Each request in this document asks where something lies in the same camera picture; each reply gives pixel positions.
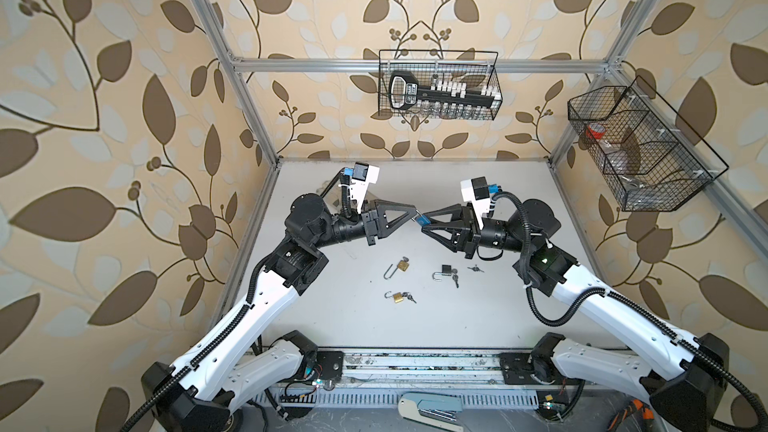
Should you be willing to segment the large blue padlock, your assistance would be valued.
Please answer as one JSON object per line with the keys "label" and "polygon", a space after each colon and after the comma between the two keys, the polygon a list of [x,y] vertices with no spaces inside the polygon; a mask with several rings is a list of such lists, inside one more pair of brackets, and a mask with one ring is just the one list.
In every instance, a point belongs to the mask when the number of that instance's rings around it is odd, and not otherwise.
{"label": "large blue padlock", "polygon": [[415,221],[415,222],[416,222],[416,223],[417,223],[417,224],[418,224],[420,227],[423,227],[423,226],[425,226],[425,225],[429,225],[429,224],[430,224],[430,221],[429,221],[429,219],[428,219],[427,217],[425,217],[425,216],[421,215],[421,214],[419,214],[419,215],[415,216],[415,217],[414,217],[414,221]]}

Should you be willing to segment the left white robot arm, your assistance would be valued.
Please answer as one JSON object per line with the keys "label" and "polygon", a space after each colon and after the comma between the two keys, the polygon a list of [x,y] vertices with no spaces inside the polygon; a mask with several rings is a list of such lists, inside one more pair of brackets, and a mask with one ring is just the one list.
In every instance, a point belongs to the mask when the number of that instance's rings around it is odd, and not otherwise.
{"label": "left white robot arm", "polygon": [[147,400],[122,425],[131,431],[151,416],[166,431],[235,431],[241,408],[275,383],[302,378],[316,345],[299,332],[253,357],[267,326],[295,302],[328,263],[322,247],[391,235],[414,218],[409,204],[377,200],[369,210],[333,214],[315,193],[299,196],[285,220],[285,236],[251,274],[245,295],[190,350],[172,364],[154,363],[143,375]]}

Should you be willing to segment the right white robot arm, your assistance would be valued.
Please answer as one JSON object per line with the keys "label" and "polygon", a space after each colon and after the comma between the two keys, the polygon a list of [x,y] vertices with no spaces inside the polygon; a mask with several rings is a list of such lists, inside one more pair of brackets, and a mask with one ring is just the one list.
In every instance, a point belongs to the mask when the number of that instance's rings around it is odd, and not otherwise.
{"label": "right white robot arm", "polygon": [[[679,431],[734,430],[715,417],[727,388],[756,415],[753,430],[767,428],[761,400],[728,369],[729,348],[712,334],[697,337],[669,324],[607,285],[550,238],[561,224],[543,201],[520,201],[510,192],[421,215],[422,232],[471,258],[480,247],[513,251],[534,317],[550,328],[531,352],[534,373],[584,380],[647,405]],[[620,353],[578,343],[555,332],[577,314],[619,339]]]}

